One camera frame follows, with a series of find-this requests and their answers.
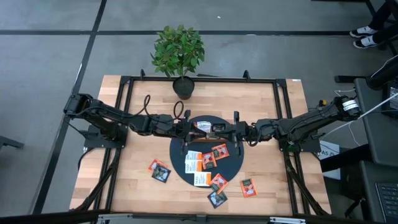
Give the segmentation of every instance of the small packet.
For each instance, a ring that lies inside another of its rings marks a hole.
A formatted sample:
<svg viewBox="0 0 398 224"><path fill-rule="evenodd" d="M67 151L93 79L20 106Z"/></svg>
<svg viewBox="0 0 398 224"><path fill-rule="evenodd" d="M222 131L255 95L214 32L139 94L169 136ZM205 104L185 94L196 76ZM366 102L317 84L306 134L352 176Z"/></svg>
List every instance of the small packet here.
<svg viewBox="0 0 398 224"><path fill-rule="evenodd" d="M159 160L157 160L157 159L154 159L154 161L150 164L150 166L148 167L148 171L149 172L153 172L154 171L154 169L157 167L157 166L162 166L162 167L164 167L164 168L167 168L167 166L166 166L166 164L164 164L163 162L160 162Z"/></svg>
<svg viewBox="0 0 398 224"><path fill-rule="evenodd" d="M209 199L213 208L218 208L222 203L224 203L228 199L226 197L226 195L224 194L224 192L220 192L219 194L216 192L213 192L213 193L209 194L209 196L207 196L207 198Z"/></svg>
<svg viewBox="0 0 398 224"><path fill-rule="evenodd" d="M206 133L210 133L211 131L211 123L208 121L198 121L198 122L194 122L193 125L195 127L197 127L198 129L206 132Z"/></svg>
<svg viewBox="0 0 398 224"><path fill-rule="evenodd" d="M191 151L189 150L187 155L185 156L185 161L200 161L201 160L201 152Z"/></svg>
<svg viewBox="0 0 398 224"><path fill-rule="evenodd" d="M201 172L201 161L185 161L185 173L194 174Z"/></svg>
<svg viewBox="0 0 398 224"><path fill-rule="evenodd" d="M195 172L193 185L197 187L208 187L211 184L211 172Z"/></svg>
<svg viewBox="0 0 398 224"><path fill-rule="evenodd" d="M217 167L216 159L214 158L214 154L212 152L202 154L201 162L203 169Z"/></svg>
<svg viewBox="0 0 398 224"><path fill-rule="evenodd" d="M241 187L244 197L250 197L257 195L256 186L254 185L253 179L247 179L241 181Z"/></svg>
<svg viewBox="0 0 398 224"><path fill-rule="evenodd" d="M152 177L162 181L163 183L166 183L167 179L169 178L171 170L166 169L161 166L157 166L154 170L154 173L152 174Z"/></svg>
<svg viewBox="0 0 398 224"><path fill-rule="evenodd" d="M223 191L223 189L227 186L228 181L224 179L220 174L217 174L213 180L211 180L211 189L213 189L218 194Z"/></svg>
<svg viewBox="0 0 398 224"><path fill-rule="evenodd" d="M216 160L229 156L229 152L226 148L226 144L212 147L211 150L213 151L213 154L214 154L214 157Z"/></svg>

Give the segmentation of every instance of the white label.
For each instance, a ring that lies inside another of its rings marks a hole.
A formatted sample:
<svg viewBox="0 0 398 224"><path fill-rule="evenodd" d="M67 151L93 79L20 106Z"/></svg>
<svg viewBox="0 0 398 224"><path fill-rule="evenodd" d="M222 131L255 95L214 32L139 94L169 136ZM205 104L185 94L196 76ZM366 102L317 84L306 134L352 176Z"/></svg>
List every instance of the white label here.
<svg viewBox="0 0 398 224"><path fill-rule="evenodd" d="M198 159L198 155L201 155L201 152L191 151L189 150L187 155L185 156L185 162L189 160L200 160Z"/></svg>
<svg viewBox="0 0 398 224"><path fill-rule="evenodd" d="M211 172L196 172L193 176L193 185L194 186L208 186L207 176Z"/></svg>
<svg viewBox="0 0 398 224"><path fill-rule="evenodd" d="M351 110L351 109L353 109L355 107L358 107L358 105L354 104L354 105L345 106L343 109L344 109L344 111L348 111L348 110Z"/></svg>
<svg viewBox="0 0 398 224"><path fill-rule="evenodd" d="M349 101L343 103L343 106L352 105L352 104L354 104L354 103L356 104L356 101L355 101L355 100L349 100Z"/></svg>
<svg viewBox="0 0 398 224"><path fill-rule="evenodd" d="M185 173L193 174L198 172L198 166L201 166L201 163L198 161L185 161Z"/></svg>

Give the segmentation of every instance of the white cable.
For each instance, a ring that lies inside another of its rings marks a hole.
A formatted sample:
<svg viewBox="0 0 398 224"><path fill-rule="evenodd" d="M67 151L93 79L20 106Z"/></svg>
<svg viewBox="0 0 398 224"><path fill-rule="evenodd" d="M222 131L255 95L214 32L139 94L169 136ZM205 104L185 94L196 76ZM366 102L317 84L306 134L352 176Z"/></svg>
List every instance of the white cable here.
<svg viewBox="0 0 398 224"><path fill-rule="evenodd" d="M387 103L389 100L393 99L393 98L396 97L396 96L398 96L398 93L392 95L390 98L388 98L388 99L384 100L383 102L379 103L378 105L376 105L374 108L370 109L370 110L369 110L368 112L366 112L365 114L362 114L362 115L361 115L358 119L356 119L355 121L357 121L357 120L363 118L364 116L368 115L370 112L374 111L376 108L378 108L379 106L383 105L384 103ZM322 136L322 138L325 138L325 137L328 136L329 134L334 133L335 131L339 130L340 128L342 128L342 127L344 127L344 126L347 126L347 125L351 124L352 122L354 122L354 121L350 121L350 122L345 123L345 124L343 124L343 125L341 125L341 126L338 126L337 128L335 128L335 129L329 131L328 133L326 133L324 136Z"/></svg>
<svg viewBox="0 0 398 224"><path fill-rule="evenodd" d="M358 146L360 146L359 143L358 143L358 142L356 141L356 139L355 139L353 130L351 130L351 124L352 124L352 123L350 123L350 124L348 125L348 129L349 129L349 131L350 131L350 133L351 133L351 136L352 136L353 139L354 139L354 142L355 142Z"/></svg>
<svg viewBox="0 0 398 224"><path fill-rule="evenodd" d="M389 60L386 60L386 62L384 63L384 65L383 65L377 72L379 72L380 70L382 70L382 69L384 68L384 66L386 66L387 63L388 63L389 61L391 61L392 59L394 59L396 56L398 56L398 55L395 55L395 56L393 56L392 58L390 58Z"/></svg>
<svg viewBox="0 0 398 224"><path fill-rule="evenodd" d="M338 94L337 92L349 92L349 91L355 91L355 89L353 88L352 90L335 90L335 93L338 95L338 96L341 96L340 94Z"/></svg>

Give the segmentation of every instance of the black plant pot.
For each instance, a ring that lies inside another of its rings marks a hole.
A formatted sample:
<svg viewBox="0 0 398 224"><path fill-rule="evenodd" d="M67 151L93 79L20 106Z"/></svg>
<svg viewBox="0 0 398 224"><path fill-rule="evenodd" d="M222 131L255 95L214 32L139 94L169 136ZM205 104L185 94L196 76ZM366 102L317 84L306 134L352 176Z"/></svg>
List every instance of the black plant pot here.
<svg viewBox="0 0 398 224"><path fill-rule="evenodd" d="M187 100L191 97L195 83L190 77L178 77L173 82L174 92L181 100Z"/></svg>

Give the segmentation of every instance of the gray floor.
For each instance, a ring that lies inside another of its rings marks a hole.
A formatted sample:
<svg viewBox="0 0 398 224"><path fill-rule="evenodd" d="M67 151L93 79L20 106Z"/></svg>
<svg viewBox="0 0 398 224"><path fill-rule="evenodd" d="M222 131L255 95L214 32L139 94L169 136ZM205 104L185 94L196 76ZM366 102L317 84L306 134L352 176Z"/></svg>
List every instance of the gray floor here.
<svg viewBox="0 0 398 224"><path fill-rule="evenodd" d="M0 29L91 30L100 2L0 0ZM354 2L108 0L99 29L159 30L184 23L198 30L350 30L370 19L366 5ZM98 96L103 75L137 75L141 68L153 75L149 52L155 39L97 36L80 92ZM30 212L87 41L87 35L0 35L0 135L25 143L23 150L4 147L0 153L0 216ZM309 108L320 98L332 99L333 90L352 89L336 84L335 75L370 75L392 57L389 50L355 49L350 37L204 35L203 41L206 61L198 73L240 77L249 70L252 77L299 78ZM362 122L352 128L365 143ZM356 145L347 129L325 140ZM69 129L44 212L68 210L82 145L83 138ZM341 216L349 202L332 194L330 200Z"/></svg>

